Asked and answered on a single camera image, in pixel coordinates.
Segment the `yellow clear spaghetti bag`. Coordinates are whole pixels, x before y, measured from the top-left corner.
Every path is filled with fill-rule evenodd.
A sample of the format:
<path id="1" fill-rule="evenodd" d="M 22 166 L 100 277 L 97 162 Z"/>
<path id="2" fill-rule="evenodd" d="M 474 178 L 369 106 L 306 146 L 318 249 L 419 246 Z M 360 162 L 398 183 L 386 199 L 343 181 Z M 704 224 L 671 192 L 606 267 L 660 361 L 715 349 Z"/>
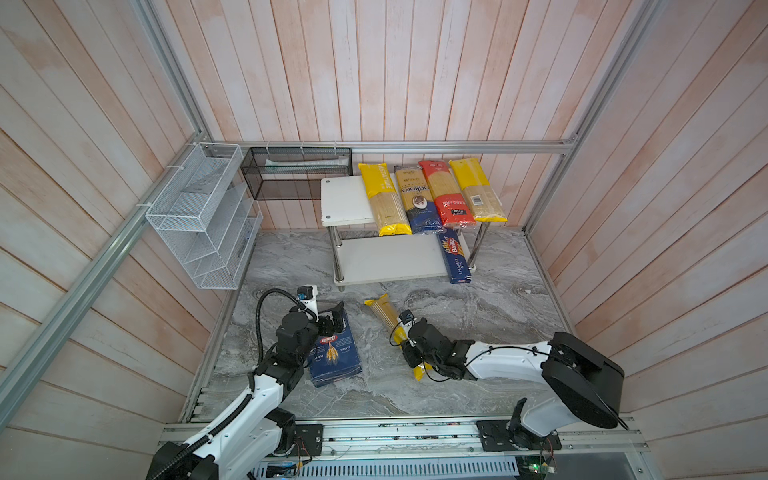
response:
<path id="1" fill-rule="evenodd" d="M 450 160 L 449 165 L 473 218 L 478 222 L 505 223 L 505 210 L 480 161 L 477 158 L 465 158 Z"/>

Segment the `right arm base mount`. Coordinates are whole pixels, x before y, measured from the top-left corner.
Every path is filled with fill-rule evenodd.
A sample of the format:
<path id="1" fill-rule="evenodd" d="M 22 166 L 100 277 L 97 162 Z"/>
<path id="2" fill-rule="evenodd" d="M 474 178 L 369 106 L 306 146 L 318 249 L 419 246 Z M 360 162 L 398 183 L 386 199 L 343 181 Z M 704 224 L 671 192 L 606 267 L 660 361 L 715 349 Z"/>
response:
<path id="1" fill-rule="evenodd" d="M 540 437 L 522 426 L 522 411 L 527 398 L 520 399 L 509 420 L 479 420 L 475 423 L 484 452 L 561 450 L 559 436 L 552 432 Z"/>

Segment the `yellow Pastatime spaghetti bag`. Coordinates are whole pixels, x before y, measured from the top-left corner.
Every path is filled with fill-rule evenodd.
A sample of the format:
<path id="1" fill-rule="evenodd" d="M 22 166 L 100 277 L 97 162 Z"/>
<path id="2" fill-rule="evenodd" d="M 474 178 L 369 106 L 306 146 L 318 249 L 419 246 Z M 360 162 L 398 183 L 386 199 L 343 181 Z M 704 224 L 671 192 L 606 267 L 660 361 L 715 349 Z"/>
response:
<path id="1" fill-rule="evenodd" d="M 415 346 L 415 344 L 410 340 L 407 333 L 407 328 L 410 325 L 407 327 L 404 327 L 403 325 L 400 324 L 400 321 L 398 318 L 399 313 L 395 310 L 395 308 L 391 304 L 388 294 L 384 294 L 376 299 L 367 299 L 364 301 L 364 304 L 371 309 L 373 314 L 379 320 L 381 320 L 382 323 L 385 325 L 385 327 L 388 329 L 389 331 L 388 342 L 392 347 L 399 348 L 401 351 L 402 343 L 411 343 L 412 345 Z M 427 376 L 429 370 L 431 369 L 432 367 L 427 366 L 422 357 L 422 364 L 419 365 L 417 368 L 411 369 L 411 370 L 412 370 L 414 379 L 416 381 L 421 381 Z"/>

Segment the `red spaghetti bag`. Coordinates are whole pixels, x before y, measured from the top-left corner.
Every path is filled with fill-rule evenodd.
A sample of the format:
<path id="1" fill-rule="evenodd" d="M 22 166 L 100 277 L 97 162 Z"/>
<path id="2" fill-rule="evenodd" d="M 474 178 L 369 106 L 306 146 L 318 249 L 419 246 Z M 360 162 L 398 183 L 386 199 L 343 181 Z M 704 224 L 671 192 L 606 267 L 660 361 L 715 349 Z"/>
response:
<path id="1" fill-rule="evenodd" d="M 423 171 L 443 226 L 453 229 L 474 228 L 476 221 L 448 164 L 439 160 L 422 160 L 418 165 Z"/>

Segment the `narrow blue Barilla spaghetti box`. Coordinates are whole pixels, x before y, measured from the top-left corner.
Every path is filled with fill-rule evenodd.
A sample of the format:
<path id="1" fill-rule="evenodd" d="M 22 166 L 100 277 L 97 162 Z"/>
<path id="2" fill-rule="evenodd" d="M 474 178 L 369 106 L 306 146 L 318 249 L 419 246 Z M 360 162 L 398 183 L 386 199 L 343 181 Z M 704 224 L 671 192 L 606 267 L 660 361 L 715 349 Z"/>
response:
<path id="1" fill-rule="evenodd" d="M 472 275 L 457 232 L 446 228 L 437 233 L 437 239 L 450 283 L 469 284 Z"/>

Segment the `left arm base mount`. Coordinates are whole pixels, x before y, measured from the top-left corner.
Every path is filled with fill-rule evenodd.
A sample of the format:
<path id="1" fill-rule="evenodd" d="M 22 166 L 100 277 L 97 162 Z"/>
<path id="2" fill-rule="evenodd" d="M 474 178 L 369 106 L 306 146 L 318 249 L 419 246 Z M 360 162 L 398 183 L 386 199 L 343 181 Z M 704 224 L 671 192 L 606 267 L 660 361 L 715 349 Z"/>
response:
<path id="1" fill-rule="evenodd" d="M 322 423 L 298 423 L 296 416 L 282 408 L 269 412 L 266 419 L 280 429 L 280 438 L 273 456 L 308 456 L 310 459 L 322 452 L 324 425 Z"/>

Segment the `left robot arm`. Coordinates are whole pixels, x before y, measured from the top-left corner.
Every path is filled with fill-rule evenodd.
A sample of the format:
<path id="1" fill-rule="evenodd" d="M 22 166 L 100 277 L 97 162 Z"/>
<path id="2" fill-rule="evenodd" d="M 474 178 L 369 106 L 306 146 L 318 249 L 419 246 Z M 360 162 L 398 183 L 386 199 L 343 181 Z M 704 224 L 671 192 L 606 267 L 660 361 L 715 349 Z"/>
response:
<path id="1" fill-rule="evenodd" d="M 265 300 L 279 295 L 292 307 L 276 330 L 276 342 L 266 348 L 261 313 Z M 154 455 L 149 479 L 252 479 L 266 457 L 296 456 L 311 460 L 296 417 L 281 404 L 295 389 L 319 339 L 341 334 L 347 325 L 342 301 L 321 310 L 317 287 L 301 286 L 292 294 L 284 289 L 265 290 L 257 301 L 254 333 L 257 365 L 247 372 L 248 384 L 212 422 L 181 444 L 165 443 Z"/>

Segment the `dark blue spaghetti bag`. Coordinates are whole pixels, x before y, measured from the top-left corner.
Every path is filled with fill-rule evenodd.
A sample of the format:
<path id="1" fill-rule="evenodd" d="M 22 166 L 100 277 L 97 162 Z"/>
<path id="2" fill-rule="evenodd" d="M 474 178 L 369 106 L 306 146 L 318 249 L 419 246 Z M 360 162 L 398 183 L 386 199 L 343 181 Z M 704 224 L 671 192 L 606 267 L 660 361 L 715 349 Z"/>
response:
<path id="1" fill-rule="evenodd" d="M 395 178 L 411 231 L 414 235 L 444 230 L 423 170 L 396 166 Z"/>

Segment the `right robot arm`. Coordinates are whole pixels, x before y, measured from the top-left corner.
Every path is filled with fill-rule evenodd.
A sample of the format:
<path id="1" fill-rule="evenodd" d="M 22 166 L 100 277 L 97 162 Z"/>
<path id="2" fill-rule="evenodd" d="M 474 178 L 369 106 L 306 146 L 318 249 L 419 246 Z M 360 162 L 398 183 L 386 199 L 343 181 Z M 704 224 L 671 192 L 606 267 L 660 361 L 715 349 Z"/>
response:
<path id="1" fill-rule="evenodd" d="M 424 367 L 425 375 L 434 371 L 443 381 L 507 379 L 547 386 L 548 398 L 536 404 L 518 400 L 502 427 L 518 450 L 555 445 L 555 432 L 579 421 L 602 429 L 628 427 L 619 414 L 623 369 L 570 333 L 534 344 L 493 345 L 451 340 L 422 318 L 400 321 L 390 340 L 409 366 Z"/>

